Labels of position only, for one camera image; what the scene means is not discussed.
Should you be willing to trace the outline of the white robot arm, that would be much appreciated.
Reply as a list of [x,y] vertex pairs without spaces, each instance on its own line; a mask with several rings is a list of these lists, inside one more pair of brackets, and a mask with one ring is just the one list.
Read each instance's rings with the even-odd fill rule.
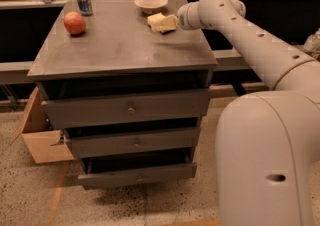
[[221,226],[314,226],[309,167],[320,160],[320,62],[244,18],[239,0],[179,8],[184,30],[220,32],[267,86],[221,113],[215,163]]

